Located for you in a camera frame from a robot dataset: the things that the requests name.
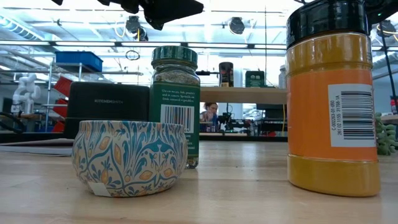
black box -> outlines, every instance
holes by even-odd
[[[148,121],[149,87],[113,83],[73,82],[64,134],[74,139],[85,120]]]

blue bin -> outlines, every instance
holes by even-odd
[[[83,67],[82,72],[102,72],[103,61],[93,52],[59,51],[55,53],[55,61],[56,63],[74,64],[58,65],[69,72],[79,72],[79,63],[89,68]]]

spice jar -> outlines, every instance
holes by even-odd
[[[287,21],[289,180],[316,192],[380,191],[372,56],[362,0],[319,0]]]
[[[200,79],[195,74],[198,54],[186,47],[157,47],[150,85],[149,120],[182,124],[188,141],[187,168],[199,163]]]

green plant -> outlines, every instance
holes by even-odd
[[[377,154],[389,156],[396,151],[396,146],[398,146],[396,127],[392,124],[384,125],[381,122],[381,113],[376,113],[375,119]]]

red box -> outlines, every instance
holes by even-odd
[[[63,121],[57,121],[54,128],[52,129],[52,132],[63,132],[64,128],[65,128],[65,123]]]
[[[64,94],[65,96],[69,97],[69,93],[70,93],[70,84],[72,84],[72,80],[67,79],[63,76],[60,77],[60,79],[57,81],[57,83],[55,84],[54,88]]]
[[[57,102],[55,102],[56,104],[62,104],[62,105],[67,105],[68,101],[65,99],[58,99]],[[52,110],[54,110],[54,112],[56,112],[57,114],[59,114],[61,117],[66,118],[67,117],[67,106],[54,106],[54,108]]]

